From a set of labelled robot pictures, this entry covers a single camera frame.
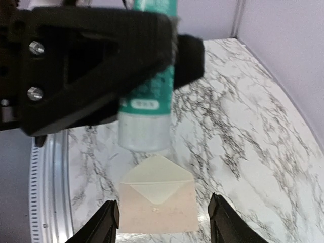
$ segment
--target white marble table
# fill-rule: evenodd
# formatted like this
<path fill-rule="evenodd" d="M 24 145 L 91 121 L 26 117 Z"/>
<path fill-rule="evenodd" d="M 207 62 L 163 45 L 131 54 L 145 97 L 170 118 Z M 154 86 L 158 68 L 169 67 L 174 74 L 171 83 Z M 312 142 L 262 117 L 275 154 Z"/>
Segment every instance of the white marble table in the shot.
<path fill-rule="evenodd" d="M 117 242 L 210 242 L 207 206 L 223 195 L 269 242 L 324 242 L 323 155 L 286 94 L 235 39 L 206 41 L 206 75 L 177 91 L 173 160 L 194 174 L 200 230 L 118 234 Z M 117 145 L 117 123 L 70 131 L 75 231 L 145 154 Z"/>

